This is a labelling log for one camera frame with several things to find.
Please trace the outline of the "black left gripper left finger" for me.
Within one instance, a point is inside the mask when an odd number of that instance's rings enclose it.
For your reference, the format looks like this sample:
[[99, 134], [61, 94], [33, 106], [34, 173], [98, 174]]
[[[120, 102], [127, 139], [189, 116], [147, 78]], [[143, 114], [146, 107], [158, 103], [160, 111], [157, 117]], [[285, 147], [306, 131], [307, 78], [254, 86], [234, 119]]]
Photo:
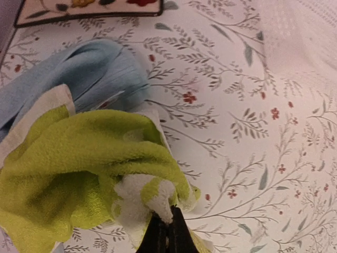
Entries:
[[156, 212], [152, 213], [139, 253], [169, 253], [169, 229], [171, 223], [164, 222]]

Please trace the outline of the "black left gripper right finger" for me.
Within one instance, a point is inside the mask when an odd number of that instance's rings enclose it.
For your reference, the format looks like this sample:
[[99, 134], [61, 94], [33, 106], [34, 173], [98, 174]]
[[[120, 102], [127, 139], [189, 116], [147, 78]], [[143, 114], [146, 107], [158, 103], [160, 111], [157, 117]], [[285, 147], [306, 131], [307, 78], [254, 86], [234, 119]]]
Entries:
[[168, 226], [168, 252], [169, 253], [197, 253], [183, 214], [180, 208], [171, 207], [173, 221]]

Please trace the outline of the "green and white towel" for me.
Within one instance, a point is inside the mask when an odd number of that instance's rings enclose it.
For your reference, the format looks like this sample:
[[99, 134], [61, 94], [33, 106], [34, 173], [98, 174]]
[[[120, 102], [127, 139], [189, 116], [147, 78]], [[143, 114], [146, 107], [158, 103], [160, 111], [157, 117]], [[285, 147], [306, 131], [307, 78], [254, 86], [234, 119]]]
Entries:
[[1, 227], [19, 252], [51, 252], [74, 228], [110, 220], [138, 247], [152, 213], [171, 223], [171, 206], [190, 211], [200, 195], [152, 116], [60, 106], [4, 160]]

